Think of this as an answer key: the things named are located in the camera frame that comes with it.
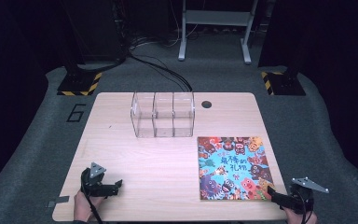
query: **picture book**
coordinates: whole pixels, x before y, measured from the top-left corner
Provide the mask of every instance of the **picture book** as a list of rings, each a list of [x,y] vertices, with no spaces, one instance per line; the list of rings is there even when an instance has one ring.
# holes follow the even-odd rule
[[[202,200],[270,200],[274,188],[260,137],[198,137]]]

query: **black curtain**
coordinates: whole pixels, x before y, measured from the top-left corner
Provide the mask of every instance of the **black curtain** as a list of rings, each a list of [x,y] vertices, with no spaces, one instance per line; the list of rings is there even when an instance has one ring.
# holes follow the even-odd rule
[[[317,86],[331,129],[358,168],[358,1],[277,0],[259,66],[291,66],[313,21],[316,30],[299,72]]]
[[[0,0],[0,172],[44,99],[46,73],[63,66],[54,40],[48,37],[48,17],[43,13],[47,6],[55,12],[50,16],[62,22],[67,31],[62,36],[78,59],[76,42],[71,41],[73,32],[59,1]]]

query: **round hole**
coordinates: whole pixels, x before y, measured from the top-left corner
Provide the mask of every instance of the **round hole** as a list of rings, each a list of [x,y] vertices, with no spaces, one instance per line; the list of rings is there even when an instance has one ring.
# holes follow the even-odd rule
[[[204,102],[201,103],[201,105],[202,105],[202,107],[204,107],[204,108],[211,108],[212,103],[209,102],[209,101],[204,101]]]

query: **yellow black hazard tape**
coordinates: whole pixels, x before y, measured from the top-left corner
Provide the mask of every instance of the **yellow black hazard tape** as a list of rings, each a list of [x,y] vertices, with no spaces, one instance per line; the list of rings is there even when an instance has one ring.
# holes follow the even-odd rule
[[[282,75],[282,73],[280,73],[280,72],[272,73],[272,74],[274,74],[274,75]],[[271,83],[269,82],[269,73],[262,72],[261,77],[263,78],[264,84],[266,85],[268,95],[274,95],[274,90],[272,89]]]
[[[102,75],[103,75],[102,73],[99,73],[95,76],[88,91],[57,91],[57,95],[67,95],[67,96],[92,95],[95,89],[97,89],[98,82],[100,81]]]

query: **clear plastic organizer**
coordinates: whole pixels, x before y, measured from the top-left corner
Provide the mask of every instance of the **clear plastic organizer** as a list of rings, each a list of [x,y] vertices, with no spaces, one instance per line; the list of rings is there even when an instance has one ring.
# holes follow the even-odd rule
[[[193,92],[135,92],[131,121],[135,135],[191,137],[194,129]]]

